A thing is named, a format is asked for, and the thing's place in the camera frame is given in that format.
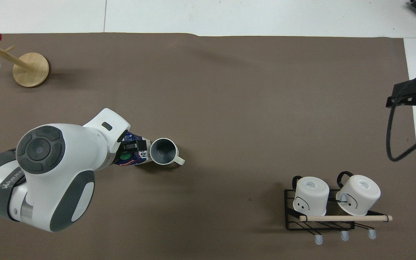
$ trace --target black cable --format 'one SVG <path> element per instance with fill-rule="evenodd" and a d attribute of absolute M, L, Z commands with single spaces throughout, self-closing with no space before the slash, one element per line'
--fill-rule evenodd
<path fill-rule="evenodd" d="M 391 154 L 391 127 L 393 126 L 393 118 L 394 118 L 394 111 L 396 110 L 396 106 L 399 103 L 399 99 L 402 96 L 403 92 L 406 90 L 406 86 L 404 86 L 401 91 L 399 91 L 399 94 L 393 99 L 393 105 L 391 106 L 391 111 L 389 113 L 389 119 L 388 119 L 388 129 L 386 130 L 386 152 L 388 153 L 388 158 L 391 161 L 400 161 L 407 155 L 409 155 L 411 152 L 415 151 L 416 149 L 416 143 L 412 145 L 410 148 L 408 148 L 406 151 L 401 153 L 398 157 L 393 157 Z"/>

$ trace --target rack hook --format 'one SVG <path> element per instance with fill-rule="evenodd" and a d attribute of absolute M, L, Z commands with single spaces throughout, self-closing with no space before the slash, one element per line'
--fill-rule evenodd
<path fill-rule="evenodd" d="M 341 194 L 339 202 L 348 202 L 348 196 L 346 194 Z"/>
<path fill-rule="evenodd" d="M 322 243 L 324 242 L 324 236 L 314 235 L 314 240 L 315 240 L 317 245 L 322 245 Z"/>
<path fill-rule="evenodd" d="M 348 230 L 343 230 L 341 232 L 341 239 L 343 241 L 348 241 L 349 238 L 350 238 L 350 233 L 348 232 Z"/>
<path fill-rule="evenodd" d="M 375 239 L 377 237 L 377 232 L 375 231 L 375 229 L 368 230 L 368 237 L 370 237 L 370 239 Z"/>

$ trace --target brown table mat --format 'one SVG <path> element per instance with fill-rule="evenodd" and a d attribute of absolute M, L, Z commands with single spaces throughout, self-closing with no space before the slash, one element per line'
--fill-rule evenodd
<path fill-rule="evenodd" d="M 131 131 L 177 143 L 185 165 L 110 166 L 86 214 L 49 233 L 0 217 L 0 259 L 416 259 L 416 153 L 388 160 L 393 85 L 408 80 L 402 39 L 188 34 L 8 34 L 51 73 L 20 87 L 0 69 L 0 152 L 47 123 L 82 125 L 104 107 Z M 415 141 L 396 112 L 394 154 Z M 283 190 L 316 176 L 373 179 L 377 230 L 284 229 Z"/>

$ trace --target wooden mug tree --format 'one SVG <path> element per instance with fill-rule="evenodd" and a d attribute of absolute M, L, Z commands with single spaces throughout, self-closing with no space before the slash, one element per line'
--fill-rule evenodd
<path fill-rule="evenodd" d="M 49 63 L 46 58 L 36 52 L 26 53 L 16 58 L 9 54 L 13 48 L 14 46 L 5 50 L 0 48 L 0 57 L 14 64 L 12 74 L 15 81 L 24 87 L 36 87 L 41 84 L 49 74 Z"/>

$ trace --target black metal rack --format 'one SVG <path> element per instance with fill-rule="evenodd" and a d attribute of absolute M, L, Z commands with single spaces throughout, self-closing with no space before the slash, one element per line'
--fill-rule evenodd
<path fill-rule="evenodd" d="M 331 189 L 329 198 L 334 198 L 338 191 L 339 189 Z M 293 200 L 294 190 L 284 190 L 285 228 L 290 231 L 307 231 L 313 234 L 317 245 L 320 245 L 323 242 L 323 236 L 319 230 L 338 230 L 341 233 L 341 239 L 344 241 L 349 239 L 349 230 L 355 229 L 356 227 L 368 230 L 368 237 L 370 239 L 375 239 L 376 237 L 376 232 L 373 227 L 356 223 L 355 221 L 308 221 L 308 217 L 305 214 L 293 209 L 291 206 Z M 328 200 L 327 212 L 332 214 L 336 213 L 333 215 L 334 217 L 348 215 L 340 209 L 334 199 Z M 386 216 L 386 220 L 384 220 L 384 222 L 388 222 L 391 219 L 391 216 L 375 211 L 368 211 L 367 216 Z"/>

